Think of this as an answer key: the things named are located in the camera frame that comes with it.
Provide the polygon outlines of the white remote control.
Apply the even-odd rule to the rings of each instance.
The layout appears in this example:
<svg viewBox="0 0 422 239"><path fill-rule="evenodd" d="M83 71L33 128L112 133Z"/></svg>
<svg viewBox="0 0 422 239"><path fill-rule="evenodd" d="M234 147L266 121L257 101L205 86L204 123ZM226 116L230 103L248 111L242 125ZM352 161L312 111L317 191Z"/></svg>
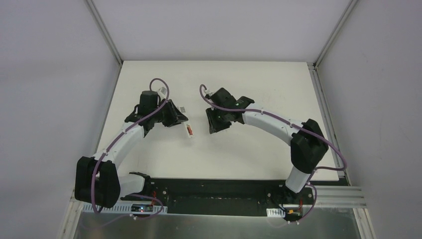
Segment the white remote control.
<svg viewBox="0 0 422 239"><path fill-rule="evenodd" d="M180 106L180 107L179 107L179 110L180 110L180 112L181 112L183 115L185 115L185 116L186 116L186 109L185 109L185 107L184 107L184 106ZM187 126L187 125L190 125L189 120L187 120L187 121L183 122L183 124L184 124L184 127L185 127L186 131L187 131L186 126Z"/></svg>

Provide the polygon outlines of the orange red AAA battery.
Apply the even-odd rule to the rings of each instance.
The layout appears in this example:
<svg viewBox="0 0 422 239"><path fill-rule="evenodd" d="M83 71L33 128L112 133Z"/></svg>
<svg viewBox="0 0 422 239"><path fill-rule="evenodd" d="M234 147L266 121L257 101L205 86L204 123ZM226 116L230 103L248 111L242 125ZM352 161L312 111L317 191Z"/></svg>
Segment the orange red AAA battery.
<svg viewBox="0 0 422 239"><path fill-rule="evenodd" d="M193 136L193 132L192 132L190 125L187 125L186 128L187 128L187 132L188 132L189 137Z"/></svg>

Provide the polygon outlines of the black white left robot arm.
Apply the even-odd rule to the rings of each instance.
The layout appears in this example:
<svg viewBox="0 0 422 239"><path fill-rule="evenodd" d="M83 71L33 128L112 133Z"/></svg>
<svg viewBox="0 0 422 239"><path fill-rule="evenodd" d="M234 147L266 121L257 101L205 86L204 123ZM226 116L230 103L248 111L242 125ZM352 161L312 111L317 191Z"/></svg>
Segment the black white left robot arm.
<svg viewBox="0 0 422 239"><path fill-rule="evenodd" d="M184 107L178 107L159 91L143 91L133 111L109 146L91 157L81 157L76 166L75 199L95 203L96 206L112 208L117 201L133 194L139 201L147 201L152 188L145 184L149 176L129 172L119 176L123 160L155 126L165 127L186 124L189 120Z"/></svg>

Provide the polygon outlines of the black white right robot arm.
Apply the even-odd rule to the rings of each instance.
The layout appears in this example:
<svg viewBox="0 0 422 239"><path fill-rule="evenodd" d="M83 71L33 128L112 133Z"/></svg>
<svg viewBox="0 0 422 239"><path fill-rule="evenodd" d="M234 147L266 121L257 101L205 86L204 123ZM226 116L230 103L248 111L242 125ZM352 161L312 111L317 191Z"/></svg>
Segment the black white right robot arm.
<svg viewBox="0 0 422 239"><path fill-rule="evenodd" d="M211 93L205 85L200 85L200 96L210 105L206 115L211 134L237 122L260 129L290 148L292 169L281 187L280 203L297 204L309 177L328 151L319 124L313 119L285 119L266 111L251 98L236 99L225 88Z"/></svg>

